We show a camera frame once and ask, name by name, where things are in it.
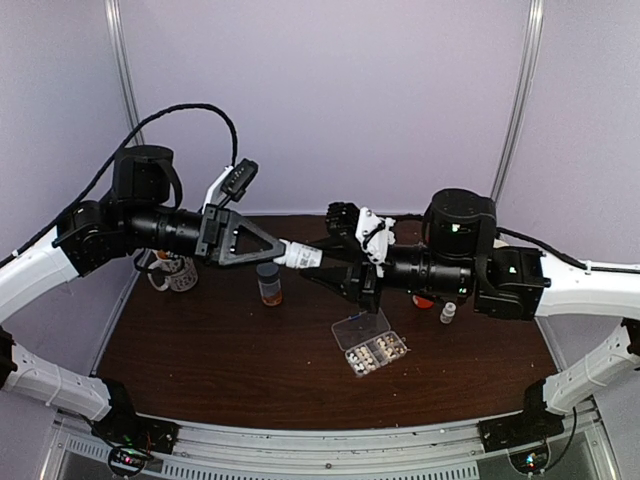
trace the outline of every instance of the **white mug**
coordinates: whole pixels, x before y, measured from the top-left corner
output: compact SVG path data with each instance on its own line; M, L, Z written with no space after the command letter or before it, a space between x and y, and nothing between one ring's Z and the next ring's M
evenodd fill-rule
M180 255L171 255L167 258L160 258L158 252L156 260L149 265L149 270L159 268L163 272L164 282L158 285L151 273L147 274L151 286L160 292L168 289L174 292L186 292L191 290L198 283L198 271L193 263L193 259Z

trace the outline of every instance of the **robotic arm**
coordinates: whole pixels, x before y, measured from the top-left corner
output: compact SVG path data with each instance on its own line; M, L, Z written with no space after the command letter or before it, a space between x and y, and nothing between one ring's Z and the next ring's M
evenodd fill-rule
M487 451L559 434L562 417L617 376L640 365L640 268L567 263L557 252L494 248L495 205L458 189L434 195L422 217L422 241L397 245L393 218L334 203L329 236L312 246L278 240L226 207L239 201L258 166L227 167L209 188L202 213L179 210L182 188L163 147L123 149L111 190L85 201L35 245L0 269L0 323L44 292L86 276L140 248L167 250L220 267L273 260L361 308L376 311L383 289L464 303L495 318L533 320L560 313L619 315L622 324L565 372L532 385L523 412L479 425ZM173 187L175 207L163 206ZM266 247L240 253L242 235ZM347 266L320 268L323 254ZM139 417L124 387L76 375L0 335L0 387L76 412L112 442L171 452L177 425Z

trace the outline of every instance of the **small white vial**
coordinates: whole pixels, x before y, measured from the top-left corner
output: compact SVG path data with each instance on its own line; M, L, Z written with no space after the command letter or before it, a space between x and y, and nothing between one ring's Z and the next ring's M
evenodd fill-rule
M440 321L445 324L451 323L453 317L456 315L456 304L453 302L447 302L440 314Z

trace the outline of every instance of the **gray panel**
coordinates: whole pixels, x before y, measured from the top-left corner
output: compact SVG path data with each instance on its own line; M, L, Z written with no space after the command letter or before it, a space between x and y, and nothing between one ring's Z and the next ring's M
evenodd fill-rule
M540 57L499 223L581 258L638 262L640 4L548 2ZM575 361L615 320L551 319ZM598 396L623 478L640 471L640 384Z
M0 8L4 257L88 183L126 134L126 122L102 2L2 1ZM88 372L130 272L130 262L109 265L38 299L3 327L38 355ZM0 394L3 479L38 477L53 413Z
M529 3L123 2L141 116L208 101L261 165L243 211L324 212L352 200L422 211L439 188L489 194ZM177 114L149 142L177 152L186 204L229 158L219 120Z

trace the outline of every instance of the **wooden table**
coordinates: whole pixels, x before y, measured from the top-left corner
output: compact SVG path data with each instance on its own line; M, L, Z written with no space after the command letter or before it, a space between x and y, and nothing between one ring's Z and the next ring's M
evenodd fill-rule
M274 235L325 235L322 217L260 217ZM400 225L400 243L418 238ZM382 309L411 351L358 379L331 325L357 307L282 272L284 302L264 307L255 267L199 268L196 288L159 293L140 277L99 375L125 383L138 411L221 425L350 429L425 425L517 410L555 367L533 322L462 308L450 325L385 291Z

